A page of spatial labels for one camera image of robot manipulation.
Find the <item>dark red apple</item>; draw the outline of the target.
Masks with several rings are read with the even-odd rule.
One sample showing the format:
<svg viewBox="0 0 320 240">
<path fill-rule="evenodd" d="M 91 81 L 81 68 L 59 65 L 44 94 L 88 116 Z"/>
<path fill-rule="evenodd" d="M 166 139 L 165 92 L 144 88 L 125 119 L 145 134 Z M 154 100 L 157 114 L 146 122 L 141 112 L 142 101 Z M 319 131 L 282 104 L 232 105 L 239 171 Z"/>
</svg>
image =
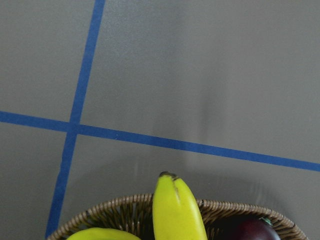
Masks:
<svg viewBox="0 0 320 240">
<path fill-rule="evenodd" d="M 236 224 L 226 240 L 280 240 L 280 237 L 264 220 L 249 218 Z"/>
</svg>

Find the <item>woven wicker fruit basket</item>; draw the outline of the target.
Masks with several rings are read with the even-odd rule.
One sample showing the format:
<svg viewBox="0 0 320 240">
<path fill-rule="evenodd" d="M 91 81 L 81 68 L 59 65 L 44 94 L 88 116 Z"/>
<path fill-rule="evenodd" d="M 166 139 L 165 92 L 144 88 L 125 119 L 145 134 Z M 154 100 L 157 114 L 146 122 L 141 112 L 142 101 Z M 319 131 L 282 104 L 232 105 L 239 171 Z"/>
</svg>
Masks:
<svg viewBox="0 0 320 240">
<path fill-rule="evenodd" d="M 152 194 L 135 194 L 99 203 L 62 224 L 49 240 L 66 240 L 72 234 L 89 228 L 112 228 L 136 235 L 142 240 L 154 239 Z M 305 233 L 283 214 L 259 205 L 198 199 L 208 239 L 217 240 L 225 230 L 224 221 L 233 217 L 257 217 L 270 220 L 282 240 L 306 240 Z"/>
</svg>

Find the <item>yellow star fruit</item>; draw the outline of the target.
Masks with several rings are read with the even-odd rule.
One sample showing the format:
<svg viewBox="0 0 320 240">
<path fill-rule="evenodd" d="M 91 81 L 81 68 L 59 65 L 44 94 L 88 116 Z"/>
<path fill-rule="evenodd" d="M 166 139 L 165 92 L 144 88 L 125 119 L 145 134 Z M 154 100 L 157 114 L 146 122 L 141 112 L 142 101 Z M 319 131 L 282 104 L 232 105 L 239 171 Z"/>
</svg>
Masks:
<svg viewBox="0 0 320 240">
<path fill-rule="evenodd" d="M 78 231 L 67 238 L 68 240 L 140 240 L 132 233 L 112 229 L 93 227 Z"/>
</svg>

